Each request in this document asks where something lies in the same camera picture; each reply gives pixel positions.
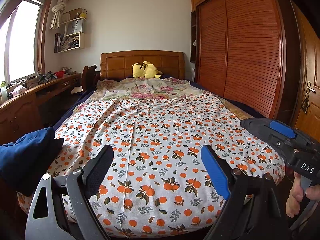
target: stuffed animal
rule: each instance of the stuffed animal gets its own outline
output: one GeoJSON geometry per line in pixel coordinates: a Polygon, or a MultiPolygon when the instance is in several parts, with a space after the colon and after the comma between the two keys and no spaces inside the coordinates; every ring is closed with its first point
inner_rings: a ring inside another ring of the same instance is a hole
{"type": "Polygon", "coordinates": [[[144,61],[142,63],[136,63],[132,66],[133,77],[145,77],[145,78],[159,78],[164,79],[162,72],[150,62],[144,61]]]}

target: bed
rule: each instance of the bed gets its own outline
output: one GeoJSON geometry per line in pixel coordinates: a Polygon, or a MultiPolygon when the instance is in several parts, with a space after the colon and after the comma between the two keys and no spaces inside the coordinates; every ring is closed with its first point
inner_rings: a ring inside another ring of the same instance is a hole
{"type": "MultiPolygon", "coordinates": [[[[240,127],[239,118],[250,115],[183,80],[182,52],[103,53],[100,68],[97,89],[57,128],[56,138],[65,142],[48,171],[63,176],[103,145],[113,147],[111,168],[90,198],[110,236],[163,237],[212,225],[225,201],[201,161],[205,144],[249,176],[268,172],[276,183],[284,177],[284,161],[240,127]],[[126,78],[142,61],[172,77],[126,78]]],[[[68,196],[63,199],[68,219],[76,222],[68,196]]],[[[26,212],[30,201],[19,194],[26,212]]]]}

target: hand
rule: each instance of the hand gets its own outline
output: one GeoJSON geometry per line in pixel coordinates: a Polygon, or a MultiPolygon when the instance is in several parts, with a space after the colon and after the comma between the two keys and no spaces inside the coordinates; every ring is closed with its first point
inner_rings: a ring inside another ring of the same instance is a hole
{"type": "MultiPolygon", "coordinates": [[[[287,200],[287,205],[285,207],[285,212],[288,217],[293,218],[295,215],[299,214],[300,202],[303,198],[303,189],[300,187],[301,175],[294,173],[294,182],[292,189],[290,190],[289,198],[287,200]]],[[[306,196],[310,200],[320,200],[320,185],[315,185],[307,188],[306,196]]]]}

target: wall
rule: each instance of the wall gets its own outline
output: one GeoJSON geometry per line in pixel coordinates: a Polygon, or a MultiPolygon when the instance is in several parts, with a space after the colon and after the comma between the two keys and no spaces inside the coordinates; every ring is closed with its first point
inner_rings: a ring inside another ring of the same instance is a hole
{"type": "Polygon", "coordinates": [[[51,30],[50,25],[53,17],[51,8],[57,4],[58,0],[52,0],[50,4],[50,10],[48,13],[47,27],[45,31],[44,39],[44,66],[45,71],[56,72],[61,70],[60,66],[60,55],[54,53],[54,36],[57,33],[57,30],[51,30]]]}
{"type": "Polygon", "coordinates": [[[185,53],[190,69],[191,0],[71,0],[66,11],[88,10],[85,49],[60,53],[62,67],[82,72],[98,66],[100,54],[124,50],[170,50],[185,53]]]}

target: red bowl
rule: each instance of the red bowl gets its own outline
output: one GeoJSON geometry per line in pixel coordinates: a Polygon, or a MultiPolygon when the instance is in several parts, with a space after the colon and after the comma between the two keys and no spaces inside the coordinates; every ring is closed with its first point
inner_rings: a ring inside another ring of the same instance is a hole
{"type": "Polygon", "coordinates": [[[64,75],[64,71],[58,71],[56,73],[54,73],[58,78],[62,78],[64,75]]]}

